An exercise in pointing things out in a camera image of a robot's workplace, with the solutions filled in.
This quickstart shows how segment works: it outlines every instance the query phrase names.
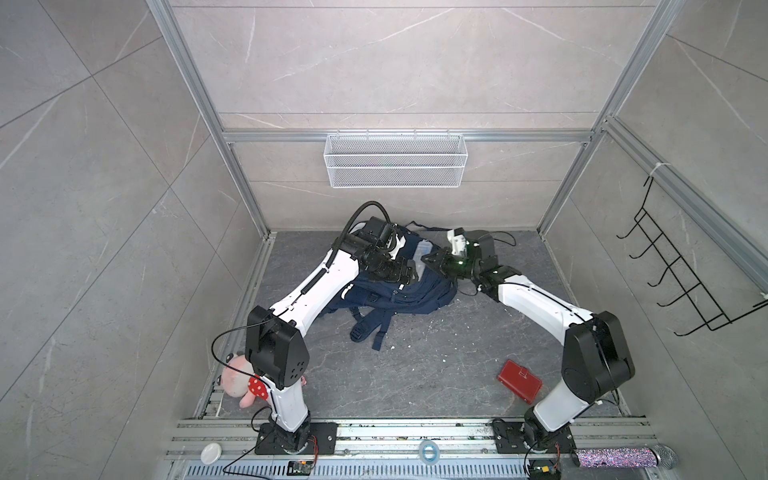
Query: metal mesh microphone grille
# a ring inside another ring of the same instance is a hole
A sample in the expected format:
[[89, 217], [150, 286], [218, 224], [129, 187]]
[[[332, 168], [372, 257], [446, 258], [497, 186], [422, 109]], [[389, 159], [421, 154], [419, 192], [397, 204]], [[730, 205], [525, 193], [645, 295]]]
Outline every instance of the metal mesh microphone grille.
[[677, 453], [666, 445], [654, 445], [650, 450], [656, 455], [660, 467], [674, 468], [677, 466]]

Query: black hook rack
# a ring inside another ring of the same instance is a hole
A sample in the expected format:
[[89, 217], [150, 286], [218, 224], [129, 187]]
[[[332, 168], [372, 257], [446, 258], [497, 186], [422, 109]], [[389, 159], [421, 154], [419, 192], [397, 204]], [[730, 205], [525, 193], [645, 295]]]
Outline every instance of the black hook rack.
[[[645, 253], [647, 253], [648, 250], [653, 248], [654, 250], [656, 250], [656, 253], [659, 254], [659, 257], [661, 257], [661, 259], [663, 260], [664, 264], [666, 265], [666, 268], [664, 268], [664, 272], [661, 274], [661, 278], [659, 279], [659, 281], [656, 282], [656, 283], [646, 282], [648, 284], [648, 286], [656, 287], [656, 286], [661, 285], [661, 282], [664, 281], [664, 277], [667, 275], [667, 273], [672, 273], [672, 276], [674, 277], [675, 281], [677, 282], [677, 285], [679, 285], [680, 288], [683, 290], [683, 292], [678, 297], [676, 297], [674, 300], [670, 301], [669, 303], [661, 304], [661, 303], [657, 302], [656, 304], [658, 306], [662, 306], [662, 307], [670, 306], [673, 303], [677, 302], [678, 300], [681, 300], [683, 298], [688, 298], [688, 301], [690, 301], [690, 304], [696, 310], [696, 313], [699, 315], [699, 318], [701, 318], [701, 322], [702, 322], [701, 325], [699, 325], [696, 328], [692, 329], [690, 332], [686, 332], [686, 333], [675, 332], [674, 334], [677, 335], [677, 336], [686, 336], [686, 335], [690, 335], [691, 333], [693, 333], [693, 332], [695, 332], [698, 329], [703, 328], [703, 327], [706, 327], [711, 332], [713, 332], [715, 330], [723, 328], [726, 325], [730, 325], [731, 323], [737, 321], [738, 319], [742, 319], [745, 316], [750, 315], [751, 313], [755, 313], [757, 310], [760, 310], [761, 308], [763, 308], [765, 306], [768, 306], [768, 299], [765, 299], [765, 300], [763, 300], [761, 302], [758, 302], [758, 303], [752, 305], [752, 309], [749, 312], [746, 312], [746, 313], [744, 313], [742, 315], [739, 315], [738, 317], [733, 318], [733, 319], [730, 318], [723, 311], [723, 308], [720, 306], [720, 304], [717, 302], [717, 300], [715, 300], [715, 298], [712, 296], [712, 293], [710, 293], [709, 289], [707, 289], [707, 286], [704, 285], [704, 283], [701, 281], [699, 276], [696, 275], [696, 272], [694, 271], [694, 269], [692, 269], [690, 267], [690, 265], [688, 264], [687, 260], [685, 260], [683, 255], [680, 253], [680, 251], [674, 245], [674, 243], [672, 243], [672, 240], [670, 240], [670, 238], [667, 236], [667, 234], [661, 229], [661, 227], [659, 227], [659, 224], [656, 223], [656, 220], [654, 220], [654, 218], [650, 215], [650, 213], [648, 213], [648, 210], [645, 209], [645, 203], [648, 200], [648, 194], [650, 193], [650, 187], [653, 184], [654, 184], [654, 178], [653, 177], [649, 176], [647, 179], [645, 179], [645, 182], [643, 183], [643, 186], [645, 187], [647, 185], [648, 189], [645, 190], [645, 198], [643, 198], [643, 204], [641, 205], [641, 207], [637, 211], [637, 213], [634, 215], [634, 225], [629, 230], [629, 232], [627, 232], [626, 235], [623, 235], [623, 236], [617, 235], [616, 238], [619, 238], [619, 239], [627, 238], [627, 237], [630, 236], [630, 234], [632, 232], [634, 232], [634, 230], [636, 228], [639, 228], [640, 231], [643, 232], [643, 235], [645, 235], [645, 237], [648, 239], [650, 244], [648, 245], [648, 247], [646, 247], [645, 250], [643, 250], [643, 252], [640, 255], [637, 255], [637, 256], [630, 255], [629, 257], [632, 258], [632, 259], [638, 259], [638, 258], [642, 257], [643, 255], [645, 255]], [[648, 220], [650, 220], [651, 222], [653, 222], [654, 226], [660, 232], [654, 239], [651, 239], [651, 236], [648, 234], [646, 229], [643, 228], [643, 226], [641, 225], [641, 221], [643, 219], [646, 219], [646, 218]], [[672, 261], [667, 260], [667, 258], [661, 253], [661, 250], [659, 250], [659, 247], [657, 246], [657, 242], [659, 240], [661, 240], [661, 239], [665, 239], [672, 246], [672, 249], [675, 252], [675, 257], [672, 259]], [[683, 285], [683, 282], [680, 281], [680, 278], [678, 277], [678, 275], [674, 272], [674, 270], [672, 270], [672, 266], [675, 263], [678, 263], [678, 262], [682, 262], [685, 265], [685, 268], [687, 268], [690, 271], [690, 274], [694, 277], [695, 283], [694, 283], [693, 286], [691, 286], [689, 288], [686, 288]], [[701, 310], [699, 309], [699, 306], [696, 304], [694, 299], [692, 299], [690, 297], [691, 292], [693, 292], [696, 289], [703, 290], [709, 296], [710, 300], [712, 300], [712, 303], [717, 307], [716, 315], [713, 316], [712, 318], [710, 318], [709, 320], [704, 318], [704, 315], [702, 314]], [[714, 320], [719, 319], [720, 317], [723, 317], [726, 320], [726, 322], [721, 324], [721, 325], [712, 326], [711, 323]]]

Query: wall tile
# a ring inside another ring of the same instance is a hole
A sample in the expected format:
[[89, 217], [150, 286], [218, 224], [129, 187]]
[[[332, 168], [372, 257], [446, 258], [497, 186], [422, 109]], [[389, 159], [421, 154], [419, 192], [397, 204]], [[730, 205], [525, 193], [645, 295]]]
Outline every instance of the wall tile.
[[0, 129], [0, 159], [5, 393], [167, 185], [93, 80]]
[[547, 235], [579, 304], [621, 321], [635, 377], [620, 387], [634, 415], [646, 415], [660, 442], [682, 459], [680, 478], [743, 478], [697, 397], [677, 370], [611, 257], [570, 200]]
[[240, 202], [217, 252], [224, 265], [235, 277], [237, 284], [245, 286], [253, 258], [259, 250], [261, 237], [245, 204]]
[[88, 76], [37, 2], [8, 0], [0, 15], [0, 126]]
[[171, 184], [208, 136], [162, 39], [95, 76]]
[[206, 140], [171, 187], [214, 247], [240, 202], [240, 193], [216, 144]]
[[768, 4], [762, 0], [688, 0], [670, 35], [768, 78]]
[[[645, 195], [645, 178], [645, 172], [608, 141], [598, 148], [572, 198], [626, 279], [742, 472], [747, 478], [762, 478], [766, 473], [762, 459], [767, 451], [761, 439], [768, 433], [768, 405], [761, 399], [768, 392], [768, 353], [763, 348], [768, 340], [764, 329], [768, 310], [715, 332], [705, 328], [682, 338], [674, 335], [700, 326], [701, 319], [687, 300], [668, 308], [656, 304], [672, 300], [681, 288], [671, 275], [659, 287], [647, 285], [658, 281], [664, 265], [654, 251], [638, 260], [629, 258], [629, 254], [637, 255], [648, 245], [639, 230], [625, 240], [616, 238], [631, 228], [631, 218]], [[646, 207], [731, 318], [745, 313], [762, 299], [759, 289], [659, 187], [651, 190]], [[654, 227], [650, 222], [643, 225]], [[669, 260], [675, 258], [672, 249], [662, 245], [662, 253], [667, 251]], [[685, 278], [682, 266], [674, 272], [686, 286], [695, 284], [692, 276]], [[703, 289], [692, 294], [707, 318], [716, 314]]]
[[214, 255], [141, 392], [101, 480], [164, 478], [160, 474], [167, 473], [167, 465], [161, 461], [168, 431], [194, 414], [207, 374], [214, 367], [210, 355], [201, 353], [228, 328], [239, 296], [234, 278]]
[[766, 109], [768, 82], [665, 38], [620, 118], [768, 250]]
[[174, 9], [219, 111], [281, 114], [598, 111], [652, 10]]
[[505, 114], [228, 114], [224, 128], [592, 128], [597, 112]]
[[[237, 158], [252, 181], [327, 182], [323, 143], [235, 144]], [[470, 142], [463, 181], [557, 180], [576, 158], [578, 142]]]
[[169, 189], [0, 402], [0, 476], [98, 478], [213, 255]]
[[160, 37], [144, 0], [41, 0], [91, 73]]
[[177, 7], [632, 7], [655, 0], [171, 0]]
[[338, 230], [355, 208], [378, 200], [393, 221], [435, 227], [532, 229], [559, 181], [465, 182], [458, 188], [331, 188], [328, 182], [251, 182], [273, 230]]

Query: blue tape roll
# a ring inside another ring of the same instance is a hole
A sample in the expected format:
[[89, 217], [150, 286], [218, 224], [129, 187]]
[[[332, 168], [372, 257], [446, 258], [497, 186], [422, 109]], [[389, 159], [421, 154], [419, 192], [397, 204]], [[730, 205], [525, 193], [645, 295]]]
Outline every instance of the blue tape roll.
[[[434, 452], [434, 456], [427, 458], [427, 454]], [[440, 447], [432, 440], [425, 440], [419, 444], [419, 459], [427, 465], [434, 465], [440, 459]]]

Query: glittery microphone handle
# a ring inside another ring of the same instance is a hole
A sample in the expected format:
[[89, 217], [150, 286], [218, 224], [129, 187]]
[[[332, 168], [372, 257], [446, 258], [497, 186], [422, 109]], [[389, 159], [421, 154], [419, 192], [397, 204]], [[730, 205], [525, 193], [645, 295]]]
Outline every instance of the glittery microphone handle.
[[581, 467], [618, 467], [643, 468], [658, 465], [656, 455], [646, 448], [642, 449], [585, 449], [577, 450]]

